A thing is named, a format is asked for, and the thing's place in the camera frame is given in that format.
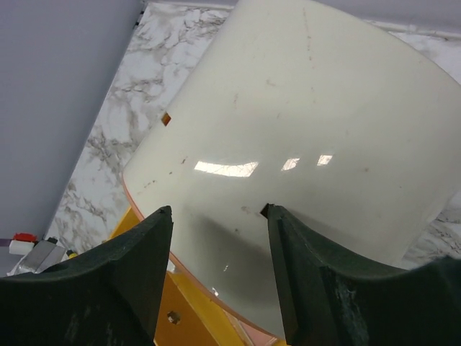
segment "marble floor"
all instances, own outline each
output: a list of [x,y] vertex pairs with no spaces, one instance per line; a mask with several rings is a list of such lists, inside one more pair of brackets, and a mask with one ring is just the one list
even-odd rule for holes
[[[86,142],[48,232],[81,253],[107,239],[128,208],[122,168],[195,67],[227,9],[150,3]],[[461,41],[395,32],[461,82]],[[461,195],[408,250],[401,266],[461,257]]]

